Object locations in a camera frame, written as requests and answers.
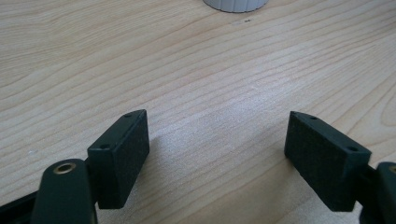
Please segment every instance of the wooden tabletop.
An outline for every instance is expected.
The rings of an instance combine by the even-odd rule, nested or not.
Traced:
[[[291,110],[396,161],[396,1],[0,1],[0,204],[119,116],[147,109],[150,154],[100,223],[358,223],[285,158]]]

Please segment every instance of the wooden table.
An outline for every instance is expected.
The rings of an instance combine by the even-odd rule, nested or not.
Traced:
[[[396,1],[0,1],[0,204],[148,111],[150,154],[100,223],[357,223],[283,154],[289,112],[396,161]]]

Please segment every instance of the white object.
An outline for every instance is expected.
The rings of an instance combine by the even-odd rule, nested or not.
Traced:
[[[226,12],[248,12],[265,5],[268,0],[204,0],[210,7]]]

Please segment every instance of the screw hole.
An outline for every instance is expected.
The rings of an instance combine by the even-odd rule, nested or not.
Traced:
[[[70,171],[74,170],[76,168],[76,165],[74,163],[68,162],[61,164],[57,166],[54,170],[53,173],[56,175],[64,175],[69,173]]]
[[[356,147],[347,147],[347,149],[351,151],[359,151]]]
[[[100,146],[100,148],[101,148],[101,149],[108,149],[108,148],[110,148],[110,145],[109,145],[109,144],[102,144],[102,145]]]
[[[390,166],[389,169],[396,174],[396,166]]]

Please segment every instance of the black bracket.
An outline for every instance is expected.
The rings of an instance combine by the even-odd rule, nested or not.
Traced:
[[[368,165],[371,151],[316,117],[290,112],[285,155],[334,212],[361,203],[361,223],[396,223],[396,163]]]
[[[120,117],[89,148],[85,161],[58,161],[38,192],[0,207],[2,223],[97,223],[101,209],[122,208],[149,154],[146,110]]]

